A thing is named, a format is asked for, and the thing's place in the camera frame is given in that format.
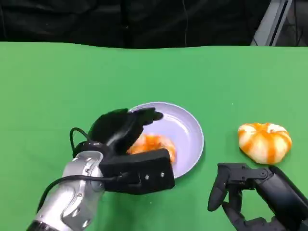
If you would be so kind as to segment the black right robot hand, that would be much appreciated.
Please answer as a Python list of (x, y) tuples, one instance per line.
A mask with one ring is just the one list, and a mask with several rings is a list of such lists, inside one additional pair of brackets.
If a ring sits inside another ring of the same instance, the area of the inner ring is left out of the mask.
[[(270, 222), (262, 217), (246, 220), (241, 213), (243, 190), (255, 190), (274, 213)], [(276, 166), (251, 168), (245, 163), (218, 163), (217, 176), (207, 209), (222, 207), (238, 231), (306, 231), (308, 200)]]

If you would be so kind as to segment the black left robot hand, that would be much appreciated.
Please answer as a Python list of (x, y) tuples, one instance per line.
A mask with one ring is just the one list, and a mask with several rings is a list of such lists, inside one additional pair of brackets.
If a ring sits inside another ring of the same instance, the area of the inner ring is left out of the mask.
[(142, 134), (144, 126), (161, 120), (163, 114), (154, 107), (129, 111), (117, 109), (101, 115), (89, 130), (92, 141), (107, 145), (114, 153), (126, 154)]

